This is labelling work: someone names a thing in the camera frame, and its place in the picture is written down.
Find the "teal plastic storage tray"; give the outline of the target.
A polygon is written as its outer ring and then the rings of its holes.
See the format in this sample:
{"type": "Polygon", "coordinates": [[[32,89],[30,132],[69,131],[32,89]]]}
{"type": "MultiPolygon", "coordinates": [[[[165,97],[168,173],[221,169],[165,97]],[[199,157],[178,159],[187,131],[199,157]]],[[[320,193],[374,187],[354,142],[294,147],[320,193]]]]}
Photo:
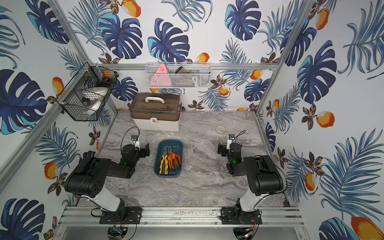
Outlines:
{"type": "Polygon", "coordinates": [[[154,172],[161,178],[177,178],[183,167],[183,143],[179,140],[163,140],[159,143],[154,172]]]}

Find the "yellow black combination pliers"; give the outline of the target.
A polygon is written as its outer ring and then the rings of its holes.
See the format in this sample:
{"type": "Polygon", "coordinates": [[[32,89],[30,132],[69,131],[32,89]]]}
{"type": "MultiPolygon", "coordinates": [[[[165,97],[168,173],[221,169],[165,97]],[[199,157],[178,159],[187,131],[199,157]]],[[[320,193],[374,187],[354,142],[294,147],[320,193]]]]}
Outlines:
{"type": "Polygon", "coordinates": [[[169,160],[168,160],[168,148],[164,148],[164,152],[162,155],[162,160],[159,168],[159,175],[168,175],[169,169],[169,160]]]}

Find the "orange long nose pliers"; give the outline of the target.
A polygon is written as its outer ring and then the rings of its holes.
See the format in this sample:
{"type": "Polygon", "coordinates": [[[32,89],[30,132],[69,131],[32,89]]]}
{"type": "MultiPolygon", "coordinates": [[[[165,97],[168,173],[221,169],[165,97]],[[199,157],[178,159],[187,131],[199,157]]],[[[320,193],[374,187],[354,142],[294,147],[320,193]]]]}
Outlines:
{"type": "Polygon", "coordinates": [[[181,168],[180,148],[177,148],[177,151],[174,153],[173,148],[168,147],[168,152],[171,168],[175,172],[181,168]]]}

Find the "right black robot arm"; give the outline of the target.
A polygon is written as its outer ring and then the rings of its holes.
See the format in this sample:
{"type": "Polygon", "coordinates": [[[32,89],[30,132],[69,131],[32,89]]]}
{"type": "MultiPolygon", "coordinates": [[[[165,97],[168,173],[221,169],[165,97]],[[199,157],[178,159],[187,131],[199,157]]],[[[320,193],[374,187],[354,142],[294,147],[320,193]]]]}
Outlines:
{"type": "Polygon", "coordinates": [[[218,154],[228,159],[228,173],[233,177],[246,177],[248,190],[234,207],[221,208],[220,220],[224,225],[261,224],[260,203],[267,197],[280,194],[284,189],[283,177],[268,155],[242,157],[242,145],[218,145],[218,154]]]}

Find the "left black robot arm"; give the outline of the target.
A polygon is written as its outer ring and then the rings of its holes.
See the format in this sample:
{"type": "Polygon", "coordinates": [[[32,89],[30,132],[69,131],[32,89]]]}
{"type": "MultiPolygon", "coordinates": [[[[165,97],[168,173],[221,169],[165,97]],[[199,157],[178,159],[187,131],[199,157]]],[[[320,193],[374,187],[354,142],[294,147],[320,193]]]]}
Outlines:
{"type": "Polygon", "coordinates": [[[121,154],[119,163],[110,159],[83,157],[64,185],[66,192],[85,198],[100,208],[101,214],[96,216],[100,224],[138,225],[141,221],[142,208],[126,206],[124,200],[108,190],[105,181],[107,177],[130,179],[139,159],[150,155],[150,145],[146,144],[141,149],[133,144],[125,145],[121,154]]]}

